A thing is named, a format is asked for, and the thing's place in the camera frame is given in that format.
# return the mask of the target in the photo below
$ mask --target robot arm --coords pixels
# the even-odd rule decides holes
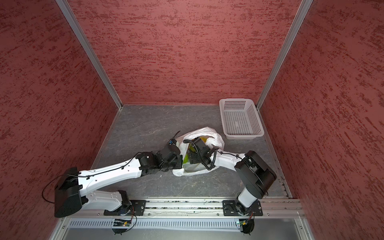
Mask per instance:
[[[126,192],[97,189],[122,180],[155,174],[159,170],[181,169],[182,156],[175,142],[171,139],[164,149],[155,154],[140,152],[111,166],[80,172],[76,167],[68,169],[55,186],[55,217],[66,217],[80,209],[111,212],[126,208],[129,205]],[[247,214],[255,200],[264,196],[276,179],[276,174],[254,151],[233,154],[216,147],[210,149],[200,138],[187,142],[193,146],[193,151],[187,153],[191,164],[202,163],[209,170],[221,166],[237,171],[245,185],[236,202],[236,211],[242,215]]]

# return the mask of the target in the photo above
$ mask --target wire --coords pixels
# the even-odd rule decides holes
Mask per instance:
[[[248,218],[248,220],[246,222],[248,222],[252,218],[252,216],[253,216],[253,211],[252,211],[250,217]]]
[[[110,172],[110,171],[113,171],[113,170],[116,170],[116,169],[120,169],[120,168],[124,168],[125,166],[127,166],[139,153],[142,153],[142,152],[138,152],[135,154],[135,156],[133,156],[133,158],[131,158],[129,160],[129,162],[127,164],[125,164],[124,166],[122,167],[118,167],[118,168],[115,168],[115,169],[111,169],[111,170],[108,170],[108,171],[105,171],[105,172],[99,172],[99,173],[96,173],[96,174],[93,174],[93,175],[87,175],[87,176],[76,176],[76,175],[71,175],[71,174],[62,174],[62,175],[59,175],[57,177],[55,177],[53,180],[51,180],[44,188],[43,188],[43,191],[41,192],[41,197],[44,199],[44,201],[46,202],[49,202],[49,203],[52,203],[54,204],[55,202],[51,202],[49,200],[47,200],[45,197],[44,197],[44,190],[53,182],[55,181],[56,179],[58,179],[59,177],[61,176],[70,176],[70,177],[86,177],[86,178],[90,178],[90,177],[93,177],[93,176],[96,176],[98,174],[102,174],[102,173],[106,173],[106,172]]]
[[[44,188],[43,188],[43,190],[41,191],[41,197],[44,199],[44,201],[46,201],[46,202],[49,202],[49,203],[52,203],[52,204],[54,204],[55,202],[51,202],[51,201],[49,201],[49,200],[47,200],[45,197],[44,197],[44,190],[53,182],[53,181],[55,181],[56,179],[58,179],[59,177],[61,177],[61,176],[70,176],[70,177],[86,177],[86,176],[76,176],[76,175],[71,175],[71,174],[62,174],[62,175],[59,175],[59,176],[57,176],[57,177],[55,177],[53,180],[51,180]]]
[[[214,158],[213,158],[213,160],[212,160],[212,162],[211,162],[211,165],[208,167],[208,165],[205,164],[205,162],[203,161],[203,159],[202,159],[201,156],[200,156],[200,148],[199,148],[194,142],[192,142],[192,141],[189,140],[189,139],[185,139],[185,140],[183,141],[183,143],[191,143],[192,146],[193,146],[193,148],[196,150],[197,156],[199,157],[199,160],[200,160],[201,164],[203,164],[204,167],[205,167],[207,170],[209,170],[209,171],[212,170],[212,168],[214,167],[215,160],[216,160],[216,152],[214,153]]]
[[[164,147],[166,147],[166,146],[169,144],[169,142],[170,142],[172,139],[174,139],[174,138],[176,137],[177,134],[179,134],[179,132],[180,132],[180,131],[178,131],[175,135],[173,135],[173,137],[172,137],[171,139],[168,140],[167,144],[166,144]]]
[[[99,172],[99,173],[95,173],[93,175],[87,175],[87,176],[79,176],[79,177],[93,177],[93,176],[96,176],[96,175],[99,175],[99,174],[102,174],[102,173],[106,173],[106,172],[110,172],[110,171],[114,171],[114,170],[117,170],[117,169],[123,169],[125,166],[127,166],[139,153],[142,153],[142,152],[138,152],[135,154],[135,156],[133,156],[129,162],[127,162],[124,166],[121,166],[121,167],[118,167],[118,168],[115,168],[115,169],[111,169],[111,170],[108,170],[108,171],[104,171],[104,172]]]
[[[132,215],[131,223],[132,223],[132,219],[133,219],[133,217],[136,218],[135,224],[133,224],[131,228],[127,229],[126,231],[124,231],[124,232],[122,232],[122,233],[128,232],[129,230],[131,230],[131,229],[136,225],[136,223],[137,223],[137,216],[134,215],[133,212],[131,213],[131,215]]]
[[[220,153],[220,155],[222,155],[222,154],[228,154],[228,155],[232,155],[232,156],[236,157],[236,159],[237,159],[237,158],[240,158],[238,154],[237,154],[237,155],[234,155],[234,154],[232,154],[232,153],[229,153],[229,152],[223,152],[223,151],[221,151],[221,152],[216,151],[216,152]]]

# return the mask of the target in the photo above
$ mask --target white plastic basket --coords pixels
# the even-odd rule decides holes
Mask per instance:
[[[221,122],[227,139],[254,139],[264,135],[255,104],[247,98],[219,101]]]

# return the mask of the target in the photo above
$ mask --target gray floor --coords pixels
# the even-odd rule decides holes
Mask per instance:
[[[137,152],[157,152],[177,131],[180,135],[202,128],[214,128],[224,139],[224,150],[257,152],[275,172],[275,165],[263,137],[253,140],[227,140],[223,133],[219,106],[125,106],[102,157],[94,168],[116,164]],[[130,197],[237,197],[244,185],[235,171],[220,167],[207,174],[176,177],[158,172],[104,187],[104,191],[125,190]],[[286,197],[276,180],[269,197]]]

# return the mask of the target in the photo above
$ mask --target red textured wall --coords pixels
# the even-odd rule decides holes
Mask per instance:
[[[44,240],[42,188],[92,165],[117,107],[54,0],[2,1],[0,34],[0,238]]]
[[[384,239],[384,3],[315,0],[262,106],[316,240]]]
[[[257,101],[301,0],[68,0],[125,104]]]

